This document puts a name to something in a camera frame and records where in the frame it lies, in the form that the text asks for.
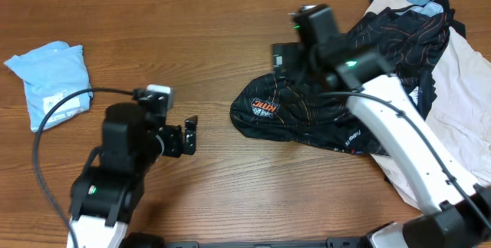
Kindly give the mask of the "black orange-patterned jersey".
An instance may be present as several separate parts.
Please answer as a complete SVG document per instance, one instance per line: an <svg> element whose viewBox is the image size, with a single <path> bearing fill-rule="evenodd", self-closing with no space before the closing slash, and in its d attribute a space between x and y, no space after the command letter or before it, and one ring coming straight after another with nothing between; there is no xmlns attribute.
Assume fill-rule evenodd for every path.
<svg viewBox="0 0 491 248"><path fill-rule="evenodd" d="M450 41L450 28L465 32L449 0L368 12L347 34L351 48L376 48L394 68L413 104L427 117L436 100L432 71ZM232 102L229 116L244 136L296 141L351 154L386 153L373 134L336 98L309 94L306 85L272 72L252 80Z"/></svg>

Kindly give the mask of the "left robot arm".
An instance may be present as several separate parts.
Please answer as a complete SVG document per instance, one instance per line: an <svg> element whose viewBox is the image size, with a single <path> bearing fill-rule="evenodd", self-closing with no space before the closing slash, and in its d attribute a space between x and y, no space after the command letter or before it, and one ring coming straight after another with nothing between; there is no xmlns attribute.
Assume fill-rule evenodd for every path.
<svg viewBox="0 0 491 248"><path fill-rule="evenodd" d="M167 107L113 104L105 111L102 144L71 187L69 247L162 247L156 236L127 233L144 194L144 178L160 157L196 151L198 117L166 124Z"/></svg>

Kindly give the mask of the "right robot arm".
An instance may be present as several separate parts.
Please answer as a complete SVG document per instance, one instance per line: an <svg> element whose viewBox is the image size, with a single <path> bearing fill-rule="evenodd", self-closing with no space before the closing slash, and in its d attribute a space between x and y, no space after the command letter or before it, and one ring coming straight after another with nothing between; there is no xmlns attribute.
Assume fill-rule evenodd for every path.
<svg viewBox="0 0 491 248"><path fill-rule="evenodd" d="M360 247L476 247L490 239L490 188L441 144L373 48L351 50L326 4L292 13L304 57L279 67L308 94L336 98L370 130L410 185L421 216L387 223L360 237Z"/></svg>

